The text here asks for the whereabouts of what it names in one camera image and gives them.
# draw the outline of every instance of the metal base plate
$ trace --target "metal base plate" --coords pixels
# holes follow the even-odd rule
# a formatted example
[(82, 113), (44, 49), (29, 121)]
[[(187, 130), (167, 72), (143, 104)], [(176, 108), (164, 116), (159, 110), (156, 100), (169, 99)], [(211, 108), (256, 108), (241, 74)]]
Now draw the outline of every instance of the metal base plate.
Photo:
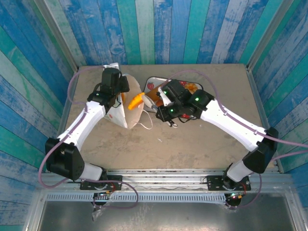
[[(108, 180), (120, 180), (122, 181), (122, 176), (119, 175), (108, 175)], [(115, 186), (116, 191), (122, 189), (122, 184), (119, 183), (113, 183)], [(80, 190), (104, 190), (104, 191), (112, 191), (113, 187), (112, 184), (107, 183), (105, 186), (103, 186), (103, 183), (93, 183), (88, 181), (83, 181), (80, 184)]]
[(207, 189), (209, 191), (244, 191), (244, 186), (246, 191), (251, 190), (249, 177), (244, 177), (239, 184), (232, 190), (227, 189), (222, 181), (221, 176), (207, 176), (206, 177)]

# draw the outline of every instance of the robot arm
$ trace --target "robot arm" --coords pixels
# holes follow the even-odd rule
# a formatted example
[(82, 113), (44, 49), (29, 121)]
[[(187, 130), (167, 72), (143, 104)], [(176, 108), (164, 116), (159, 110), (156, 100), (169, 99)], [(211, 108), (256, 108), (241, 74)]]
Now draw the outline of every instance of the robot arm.
[(45, 152), (48, 153), (57, 143), (68, 137), (50, 155), (46, 161), (47, 170), (71, 180), (89, 179), (99, 180), (103, 169), (85, 163), (80, 155), (84, 140), (109, 109), (120, 97), (120, 93), (128, 92), (129, 86), (126, 76), (123, 76), (114, 64), (106, 66), (102, 73), (102, 81), (97, 84), (89, 95), (86, 107), (75, 119), (72, 125), (57, 139), (49, 138), (45, 144)]
[[(226, 133), (237, 139), (249, 152), (240, 161), (231, 164), (223, 176), (224, 186), (233, 189), (245, 176), (255, 172), (263, 173), (271, 158), (277, 150), (277, 143), (252, 132), (229, 118), (221, 108), (217, 100), (204, 90), (197, 90), (191, 94), (177, 80), (172, 80), (158, 90), (163, 100), (163, 105), (158, 107), (156, 117), (163, 122), (173, 123), (172, 119), (182, 114), (202, 119), (216, 125)], [(265, 130), (258, 127), (227, 108), (229, 115), (248, 125), (264, 135), (277, 138), (278, 132), (274, 128)]]

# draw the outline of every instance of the table surface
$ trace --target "table surface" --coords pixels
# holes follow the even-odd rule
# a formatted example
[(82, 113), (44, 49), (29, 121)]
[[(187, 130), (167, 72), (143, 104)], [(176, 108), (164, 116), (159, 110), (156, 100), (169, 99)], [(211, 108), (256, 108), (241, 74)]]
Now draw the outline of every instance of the table surface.
[[(181, 71), (194, 69), (205, 72), (216, 85), (223, 104), (246, 120), (261, 126), (256, 103), (242, 64), (176, 64), (176, 65), (123, 65), (122, 73), (134, 76), (144, 89), (150, 76), (169, 77)], [(90, 70), (79, 76), (74, 101), (86, 101), (94, 86), (101, 81), (102, 69)], [(186, 73), (179, 80), (197, 82), (213, 94), (206, 80), (196, 73)], [(67, 127), (82, 110), (72, 105)], [(137, 168), (226, 168), (242, 159), (247, 150), (233, 137), (216, 126), (201, 121), (176, 123), (170, 128), (155, 118), (153, 128), (140, 125), (125, 129), (102, 119), (85, 140), (81, 155), (88, 163), (107, 169)], [(140, 122), (150, 126), (149, 117), (143, 113)]]

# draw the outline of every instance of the blue wooden wall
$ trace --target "blue wooden wall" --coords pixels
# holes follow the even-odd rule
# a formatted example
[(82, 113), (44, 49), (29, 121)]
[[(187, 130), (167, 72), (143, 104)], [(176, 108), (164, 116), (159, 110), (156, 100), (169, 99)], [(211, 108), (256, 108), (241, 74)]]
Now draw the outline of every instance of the blue wooden wall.
[(33, 0), (0, 0), (0, 230), (18, 231), (73, 74)]
[(77, 65), (246, 64), (282, 0), (45, 0)]
[[(267, 44), (253, 75), (269, 124), (280, 138), (308, 144), (308, 1), (294, 0)], [(304, 150), (280, 144), (279, 154)], [(281, 159), (308, 207), (308, 154)]]

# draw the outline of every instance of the white cable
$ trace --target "white cable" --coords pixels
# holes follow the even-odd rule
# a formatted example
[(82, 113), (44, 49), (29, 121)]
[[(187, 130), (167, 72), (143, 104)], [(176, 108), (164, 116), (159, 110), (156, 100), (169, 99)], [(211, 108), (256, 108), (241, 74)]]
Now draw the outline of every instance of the white cable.
[(147, 112), (147, 111), (145, 111), (144, 109), (143, 109), (143, 111), (146, 113), (146, 114), (148, 114), (148, 116), (149, 116), (149, 118), (150, 118), (150, 122), (151, 122), (151, 128), (147, 128), (145, 125), (143, 125), (142, 123), (136, 123), (136, 124), (140, 124), (141, 126), (143, 126), (145, 129), (148, 129), (148, 130), (151, 130), (152, 128), (153, 128), (153, 122), (152, 122), (152, 119), (151, 119), (151, 117), (150, 117), (150, 114)]

